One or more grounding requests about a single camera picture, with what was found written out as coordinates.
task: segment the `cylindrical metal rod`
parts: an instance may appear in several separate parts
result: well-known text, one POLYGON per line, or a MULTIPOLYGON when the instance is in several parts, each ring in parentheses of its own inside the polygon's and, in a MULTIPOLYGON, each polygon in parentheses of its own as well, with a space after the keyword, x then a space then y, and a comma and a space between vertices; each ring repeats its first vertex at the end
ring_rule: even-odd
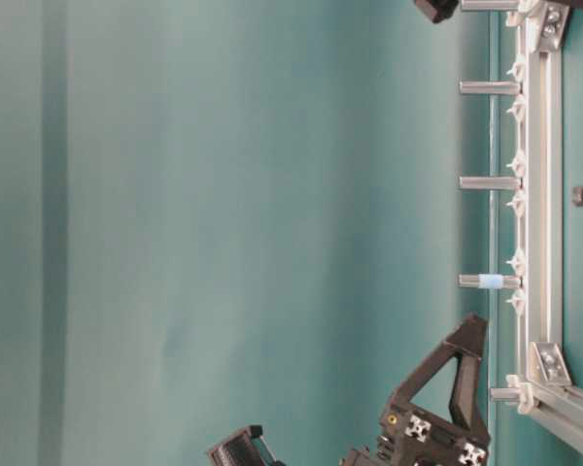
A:
POLYGON ((517 289, 522 284, 519 277, 494 274, 460 275, 459 282, 464 288, 482 289, 517 289))
POLYGON ((514 12, 519 0, 462 0, 463 12, 514 12))
POLYGON ((516 388, 491 388, 490 399, 494 402, 514 402, 521 398, 520 392, 516 388))
POLYGON ((518 189, 521 181, 514 177, 460 177, 461 189, 518 189))
POLYGON ((512 81, 461 81, 460 94, 518 95, 521 85, 512 81))

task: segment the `bolt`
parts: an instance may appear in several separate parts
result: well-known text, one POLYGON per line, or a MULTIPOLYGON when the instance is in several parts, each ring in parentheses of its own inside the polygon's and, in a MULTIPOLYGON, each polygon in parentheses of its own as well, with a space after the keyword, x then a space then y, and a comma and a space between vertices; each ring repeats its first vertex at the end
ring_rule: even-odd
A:
POLYGON ((557 28, 553 24, 547 24, 544 26, 544 30, 542 31, 542 35, 544 37, 551 37, 554 36, 557 32, 557 28))
POLYGON ((555 364, 555 358, 553 355, 546 351, 542 353, 542 359, 544 360, 544 363, 549 366, 555 364))
POLYGON ((550 24, 560 22, 560 19, 562 19, 562 14, 557 10, 550 11, 548 16, 546 17, 546 21, 550 24))

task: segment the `teal wall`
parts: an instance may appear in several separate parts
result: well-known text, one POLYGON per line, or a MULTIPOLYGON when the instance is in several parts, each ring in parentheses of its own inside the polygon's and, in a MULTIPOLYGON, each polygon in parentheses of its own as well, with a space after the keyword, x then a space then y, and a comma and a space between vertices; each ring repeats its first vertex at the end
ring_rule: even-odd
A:
MULTIPOLYGON (((0 0, 0 466, 373 445, 487 297, 488 17, 393 0, 0 0)), ((420 402, 446 413, 445 378, 420 402)))
MULTIPOLYGON (((501 70, 508 70, 514 60, 513 34, 501 31, 501 70)), ((572 207, 571 188, 583 184, 583 14, 576 12, 566 37, 564 48, 564 193, 565 193, 565 349, 566 359, 576 383, 583 387, 583 211, 572 207)), ((511 105, 503 99, 502 110, 511 105)), ((514 156, 514 123, 505 112, 501 120, 501 166, 514 156)), ((509 170, 502 168, 504 174, 509 170)), ((501 203, 509 200, 508 193, 501 194, 501 203)), ((514 220, 507 208, 500 212, 499 263, 502 272, 508 273, 505 260, 514 252, 514 220)), ((498 358, 499 380, 514 371, 513 309, 506 304, 509 293, 501 293, 498 333, 500 351, 498 358)), ((512 407, 498 406, 497 413, 497 465, 549 464, 583 466, 583 456, 541 429, 527 417, 518 416, 512 407)))

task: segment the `silver bracket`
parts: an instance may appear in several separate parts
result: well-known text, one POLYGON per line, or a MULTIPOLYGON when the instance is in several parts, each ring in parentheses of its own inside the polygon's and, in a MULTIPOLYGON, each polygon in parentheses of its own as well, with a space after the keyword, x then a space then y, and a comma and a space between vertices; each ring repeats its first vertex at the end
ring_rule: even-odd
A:
POLYGON ((564 355, 557 343, 531 343, 530 375, 547 386, 572 386, 564 355))

